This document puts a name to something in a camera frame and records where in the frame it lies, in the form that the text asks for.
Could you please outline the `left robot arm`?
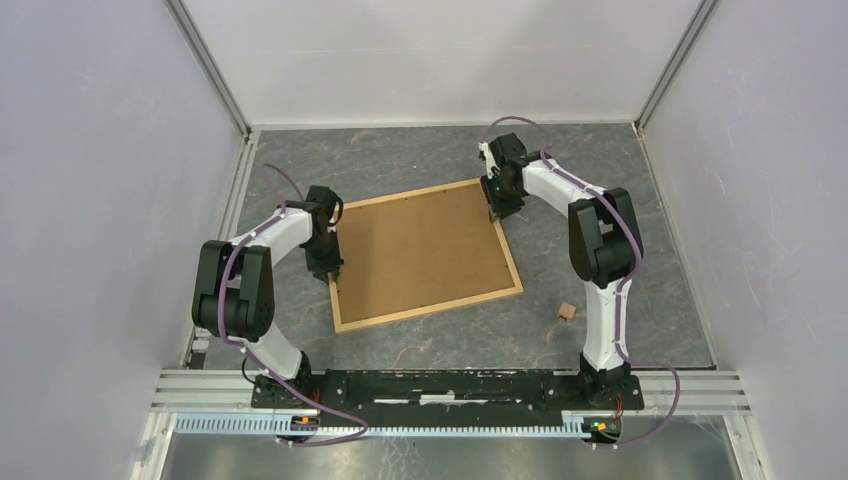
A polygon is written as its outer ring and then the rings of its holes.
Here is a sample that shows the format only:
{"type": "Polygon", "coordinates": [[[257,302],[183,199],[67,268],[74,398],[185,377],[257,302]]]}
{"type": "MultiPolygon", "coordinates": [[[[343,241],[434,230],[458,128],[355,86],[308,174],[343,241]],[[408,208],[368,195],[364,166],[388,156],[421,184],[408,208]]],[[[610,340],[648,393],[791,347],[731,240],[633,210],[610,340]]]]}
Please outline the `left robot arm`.
{"type": "Polygon", "coordinates": [[[191,319],[225,344],[257,362],[262,376],[290,407],[315,394],[308,356],[275,325],[274,267],[295,249],[306,267],[328,283],[344,264],[336,225],[343,200],[326,186],[313,185],[301,201],[280,205],[263,223],[230,240],[209,240],[200,250],[191,319]]]}

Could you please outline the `small brown cube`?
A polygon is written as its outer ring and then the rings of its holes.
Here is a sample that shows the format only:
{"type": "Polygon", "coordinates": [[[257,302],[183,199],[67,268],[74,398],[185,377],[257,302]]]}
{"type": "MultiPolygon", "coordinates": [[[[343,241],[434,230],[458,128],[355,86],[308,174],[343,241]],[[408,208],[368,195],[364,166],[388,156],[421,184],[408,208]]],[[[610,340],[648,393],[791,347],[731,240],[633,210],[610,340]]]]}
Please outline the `small brown cube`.
{"type": "Polygon", "coordinates": [[[575,314],[576,307],[570,303],[563,302],[557,311],[557,319],[559,321],[568,322],[574,318],[575,314]]]}

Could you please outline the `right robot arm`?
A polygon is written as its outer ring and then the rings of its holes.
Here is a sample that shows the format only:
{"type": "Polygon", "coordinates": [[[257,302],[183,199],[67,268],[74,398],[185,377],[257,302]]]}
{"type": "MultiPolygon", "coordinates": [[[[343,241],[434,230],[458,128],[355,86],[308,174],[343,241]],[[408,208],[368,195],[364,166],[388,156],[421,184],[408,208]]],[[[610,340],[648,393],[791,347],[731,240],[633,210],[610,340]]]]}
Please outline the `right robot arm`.
{"type": "Polygon", "coordinates": [[[530,152],[514,133],[478,144],[480,179],[490,215],[518,213],[528,196],[563,214],[568,255],[586,292],[587,331],[577,392],[591,408],[612,401],[630,375],[624,342],[627,295],[644,257],[632,199],[623,188],[603,189],[564,170],[541,151],[530,152]]]}

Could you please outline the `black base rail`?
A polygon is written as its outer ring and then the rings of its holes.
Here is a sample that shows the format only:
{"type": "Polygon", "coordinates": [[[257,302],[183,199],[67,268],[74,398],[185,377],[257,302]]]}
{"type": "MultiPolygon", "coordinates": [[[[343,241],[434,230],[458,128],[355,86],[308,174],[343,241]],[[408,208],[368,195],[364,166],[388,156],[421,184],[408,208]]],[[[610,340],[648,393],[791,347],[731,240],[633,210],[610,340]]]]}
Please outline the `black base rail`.
{"type": "Polygon", "coordinates": [[[556,370],[326,370],[294,383],[290,393],[266,375],[254,380],[251,405],[307,408],[312,402],[341,412],[321,413],[322,427],[379,428],[555,427],[562,413],[640,411],[636,376],[596,384],[577,371],[556,370]]]}

